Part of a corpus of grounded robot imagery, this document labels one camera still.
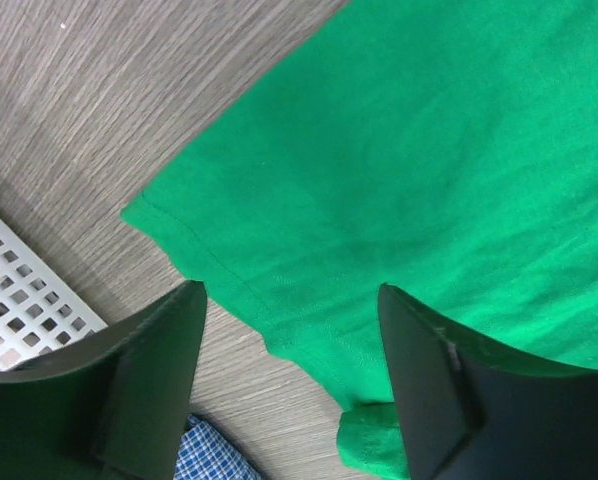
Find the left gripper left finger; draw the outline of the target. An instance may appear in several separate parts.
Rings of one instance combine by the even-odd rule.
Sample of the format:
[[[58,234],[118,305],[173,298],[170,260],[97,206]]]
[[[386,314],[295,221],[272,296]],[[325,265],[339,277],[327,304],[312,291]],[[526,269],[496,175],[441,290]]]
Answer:
[[[67,347],[0,371],[0,479],[170,479],[207,309],[187,281]]]

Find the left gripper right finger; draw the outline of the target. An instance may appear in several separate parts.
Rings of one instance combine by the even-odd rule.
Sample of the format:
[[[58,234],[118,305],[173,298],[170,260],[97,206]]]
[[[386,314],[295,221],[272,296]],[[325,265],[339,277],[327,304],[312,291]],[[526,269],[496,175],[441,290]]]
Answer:
[[[378,320],[414,479],[598,479],[598,370],[505,345],[392,285]]]

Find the green t-shirt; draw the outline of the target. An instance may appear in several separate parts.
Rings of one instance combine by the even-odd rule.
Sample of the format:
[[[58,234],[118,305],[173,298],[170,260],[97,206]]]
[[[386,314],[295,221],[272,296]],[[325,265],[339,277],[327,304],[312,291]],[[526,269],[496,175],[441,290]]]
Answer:
[[[353,1],[121,216],[404,479],[382,284],[598,369],[598,1]]]

